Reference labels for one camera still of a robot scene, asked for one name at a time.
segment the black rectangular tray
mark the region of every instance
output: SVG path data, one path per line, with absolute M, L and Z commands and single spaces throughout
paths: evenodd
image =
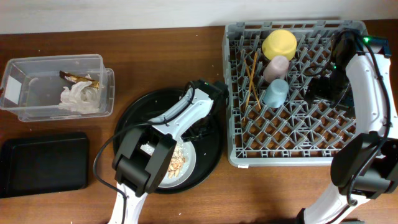
M 9 139 L 0 152 L 0 198 L 85 188 L 85 133 Z

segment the yellow cup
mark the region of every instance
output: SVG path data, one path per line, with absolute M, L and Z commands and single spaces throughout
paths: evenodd
M 269 60 L 278 55 L 283 55 L 291 60 L 296 53 L 297 40 L 290 31 L 279 29 L 268 35 L 261 48 Z

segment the white wall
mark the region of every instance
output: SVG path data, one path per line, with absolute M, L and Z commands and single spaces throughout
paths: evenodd
M 392 19 L 382 0 L 0 0 L 0 34 L 219 26 L 281 19 Z

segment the plastic bin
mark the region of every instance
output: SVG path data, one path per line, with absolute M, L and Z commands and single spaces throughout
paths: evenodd
M 346 117 L 345 111 L 329 108 L 325 100 L 315 100 L 312 105 L 303 100 L 312 77 L 302 72 L 313 63 L 326 64 L 330 39 L 344 28 L 357 29 L 363 35 L 368 33 L 362 21 L 238 22 L 225 27 L 223 75 L 229 88 L 226 122 L 228 160 L 232 165 L 325 166 L 349 143 L 354 136 L 355 119 Z M 297 39 L 297 50 L 285 78 L 289 84 L 287 99 L 280 108 L 272 109 L 262 102 L 268 86 L 262 73 L 269 60 L 261 45 L 276 29 L 291 31 Z M 259 59 L 253 82 L 261 110 L 251 92 L 249 106 L 241 111 L 249 94 L 243 59 L 251 71 L 255 52 Z
M 59 77 L 69 72 L 99 81 L 99 112 L 81 114 L 59 106 L 60 95 L 72 82 Z M 16 58 L 8 61 L 1 87 L 0 109 L 18 115 L 21 121 L 96 118 L 113 112 L 114 73 L 105 68 L 100 55 L 62 55 Z

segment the white plate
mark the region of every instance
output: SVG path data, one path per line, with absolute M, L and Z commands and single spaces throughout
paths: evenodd
M 152 155 L 152 153 L 154 152 L 154 148 L 148 144 L 142 145 L 141 149 L 150 155 Z M 191 142 L 184 142 L 181 152 L 185 158 L 185 163 L 181 168 L 180 174 L 178 175 L 178 177 L 173 176 L 169 179 L 169 172 L 166 172 L 166 175 L 159 185 L 160 188 L 170 188 L 180 185 L 181 183 L 186 181 L 188 177 L 192 174 L 197 161 L 197 155 L 195 153 L 195 148 L 193 147 L 193 144 Z

